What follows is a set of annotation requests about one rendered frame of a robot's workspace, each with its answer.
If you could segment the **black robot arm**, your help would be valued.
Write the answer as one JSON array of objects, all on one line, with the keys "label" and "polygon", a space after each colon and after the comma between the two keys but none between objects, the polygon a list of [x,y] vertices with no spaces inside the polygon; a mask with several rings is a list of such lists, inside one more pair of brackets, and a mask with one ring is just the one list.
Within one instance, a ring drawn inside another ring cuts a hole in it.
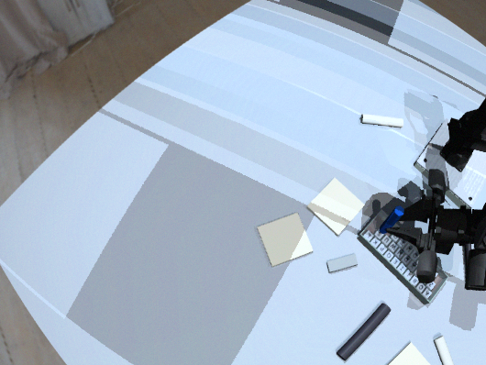
[{"label": "black robot arm", "polygon": [[[440,156],[462,172],[473,150],[486,152],[486,98],[478,109],[464,113],[458,120],[451,117],[448,123],[449,140]],[[472,209],[467,276],[464,289],[486,291],[486,202],[482,209]],[[454,244],[436,244],[436,253],[448,255]]]}]

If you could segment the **grey stylus with blue cap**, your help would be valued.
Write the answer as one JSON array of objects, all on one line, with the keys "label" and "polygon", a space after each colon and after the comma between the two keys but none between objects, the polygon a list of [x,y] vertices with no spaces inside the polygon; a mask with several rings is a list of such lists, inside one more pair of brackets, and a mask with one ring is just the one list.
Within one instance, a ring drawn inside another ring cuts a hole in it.
[{"label": "grey stylus with blue cap", "polygon": [[464,247],[465,247],[464,250],[465,250],[465,261],[466,261],[466,274],[467,274],[469,250],[472,248],[471,248],[471,244],[464,244]]}]

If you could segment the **dark grey keyboard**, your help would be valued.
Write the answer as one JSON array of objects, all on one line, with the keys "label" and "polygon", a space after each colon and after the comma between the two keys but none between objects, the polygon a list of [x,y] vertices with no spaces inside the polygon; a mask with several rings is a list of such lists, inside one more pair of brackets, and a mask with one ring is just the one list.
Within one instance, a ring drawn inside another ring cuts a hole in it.
[{"label": "dark grey keyboard", "polygon": [[419,259],[418,249],[407,240],[390,233],[380,233],[380,226],[387,217],[388,215],[381,210],[360,233],[358,240],[421,303],[430,304],[449,276],[437,265],[435,280],[431,283],[419,283],[416,275]]}]

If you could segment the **dark grey cylinder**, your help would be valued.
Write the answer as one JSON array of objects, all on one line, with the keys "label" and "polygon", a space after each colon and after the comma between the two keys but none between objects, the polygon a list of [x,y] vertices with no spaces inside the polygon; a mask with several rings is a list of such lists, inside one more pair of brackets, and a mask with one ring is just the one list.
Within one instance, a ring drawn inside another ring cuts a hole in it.
[{"label": "dark grey cylinder", "polygon": [[379,305],[370,318],[364,322],[363,326],[356,331],[356,333],[338,350],[338,352],[336,352],[336,354],[342,360],[346,361],[390,312],[391,308],[387,304]]}]

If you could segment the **blue stylus with grey tip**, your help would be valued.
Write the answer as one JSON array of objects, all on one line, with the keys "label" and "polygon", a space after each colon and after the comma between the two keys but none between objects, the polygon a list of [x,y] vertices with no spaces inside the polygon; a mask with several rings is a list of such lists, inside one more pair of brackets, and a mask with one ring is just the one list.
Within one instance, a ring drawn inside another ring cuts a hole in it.
[{"label": "blue stylus with grey tip", "polygon": [[394,208],[394,210],[388,215],[386,220],[380,226],[380,233],[387,233],[386,228],[391,228],[398,221],[400,217],[403,216],[404,209],[399,205]]}]

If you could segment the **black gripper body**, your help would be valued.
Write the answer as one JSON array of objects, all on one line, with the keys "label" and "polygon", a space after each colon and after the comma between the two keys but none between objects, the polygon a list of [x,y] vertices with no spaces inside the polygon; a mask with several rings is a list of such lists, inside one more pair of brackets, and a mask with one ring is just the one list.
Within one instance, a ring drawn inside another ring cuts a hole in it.
[{"label": "black gripper body", "polygon": [[[471,209],[461,205],[460,209],[444,209],[446,183],[441,170],[429,169],[428,185],[432,196],[425,198],[425,214],[429,218],[428,233],[421,236],[416,275],[419,283],[431,283],[436,277],[437,255],[436,244],[458,243],[463,247],[470,242]],[[437,217],[436,217],[437,216]],[[435,233],[436,230],[436,233]]]}]

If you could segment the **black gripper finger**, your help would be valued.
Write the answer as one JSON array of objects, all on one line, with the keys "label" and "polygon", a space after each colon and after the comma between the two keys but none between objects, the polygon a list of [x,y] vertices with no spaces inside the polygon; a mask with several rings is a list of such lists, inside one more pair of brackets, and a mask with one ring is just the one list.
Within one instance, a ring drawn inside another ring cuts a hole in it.
[{"label": "black gripper finger", "polygon": [[402,238],[407,240],[409,243],[412,243],[417,247],[418,253],[422,253],[420,243],[423,230],[421,227],[391,227],[386,228],[386,231],[391,235],[395,235],[398,238]]},{"label": "black gripper finger", "polygon": [[428,217],[425,214],[425,198],[426,194],[423,194],[422,199],[405,208],[403,216],[398,221],[420,221],[427,223]]}]

